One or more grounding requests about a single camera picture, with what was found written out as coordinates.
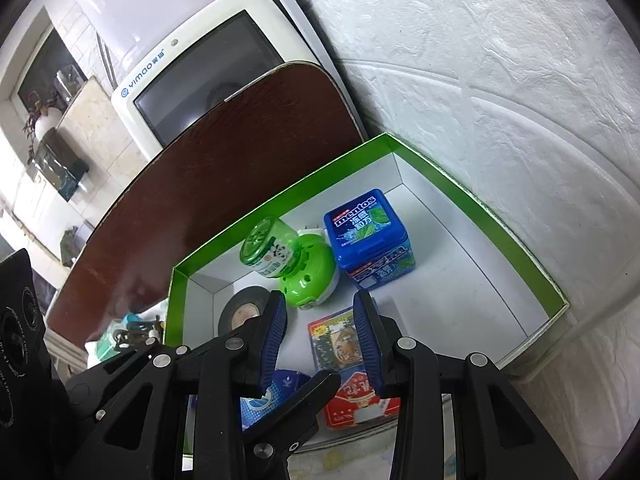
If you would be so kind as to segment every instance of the window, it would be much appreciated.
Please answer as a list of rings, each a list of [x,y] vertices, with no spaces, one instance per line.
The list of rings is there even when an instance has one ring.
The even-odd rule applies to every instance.
[[[59,110],[66,109],[66,101],[56,90],[54,82],[58,70],[68,65],[75,66],[79,75],[86,79],[58,32],[53,27],[49,27],[40,38],[32,59],[27,62],[18,80],[15,94],[24,107],[24,112],[34,108],[36,101],[44,104],[49,99],[56,100],[56,108]],[[14,105],[18,105],[16,99],[13,101]]]

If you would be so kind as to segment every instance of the black tape roll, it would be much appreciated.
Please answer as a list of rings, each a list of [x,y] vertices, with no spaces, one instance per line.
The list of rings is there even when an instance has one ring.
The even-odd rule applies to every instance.
[[[235,330],[247,319],[260,316],[267,306],[269,291],[263,286],[248,286],[227,302],[218,320],[218,335]]]

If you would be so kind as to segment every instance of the mentos logo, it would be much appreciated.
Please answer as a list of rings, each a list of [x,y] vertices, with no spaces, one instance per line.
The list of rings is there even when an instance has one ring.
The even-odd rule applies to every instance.
[[[355,215],[357,215],[361,211],[365,210],[367,207],[370,207],[370,206],[374,205],[375,203],[376,203],[376,197],[370,196],[364,202],[359,203],[353,209],[347,209],[347,210],[341,212],[337,217],[333,218],[332,220],[334,222],[334,225],[336,227],[340,227],[347,220],[353,218]]]
[[[122,97],[128,96],[130,89],[133,89],[133,87],[138,84],[138,81],[140,81],[145,76],[145,74],[147,74],[154,67],[154,65],[158,62],[158,60],[162,59],[163,57],[164,57],[164,49],[158,52],[158,54],[151,60],[151,62],[147,63],[146,66],[140,72],[138,72],[135,78],[133,78],[129,83],[129,87],[123,88],[122,92],[120,92],[120,95]]]

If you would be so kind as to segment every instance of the wooden table top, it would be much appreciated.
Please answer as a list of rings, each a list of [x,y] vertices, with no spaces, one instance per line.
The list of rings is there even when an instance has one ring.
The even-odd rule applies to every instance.
[[[265,200],[362,142],[315,65],[283,65],[218,105],[127,187],[47,314],[83,348],[111,319],[168,293],[173,267]]]

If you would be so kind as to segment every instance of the green bottle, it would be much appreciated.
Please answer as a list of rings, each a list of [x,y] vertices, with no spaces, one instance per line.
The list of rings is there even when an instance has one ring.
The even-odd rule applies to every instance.
[[[260,220],[240,249],[240,261],[267,278],[291,272],[300,259],[300,237],[277,216]]]

